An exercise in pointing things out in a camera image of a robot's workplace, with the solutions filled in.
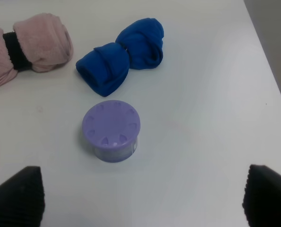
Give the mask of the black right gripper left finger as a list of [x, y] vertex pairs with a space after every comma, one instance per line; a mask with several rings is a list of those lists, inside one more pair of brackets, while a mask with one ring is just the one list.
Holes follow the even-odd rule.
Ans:
[[39, 227], [45, 210], [39, 166], [27, 166], [0, 185], [0, 227]]

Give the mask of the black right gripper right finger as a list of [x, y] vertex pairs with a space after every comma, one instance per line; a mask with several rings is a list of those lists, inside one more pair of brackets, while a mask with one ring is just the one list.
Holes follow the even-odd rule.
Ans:
[[250, 165], [242, 207], [250, 227], [281, 227], [281, 175]]

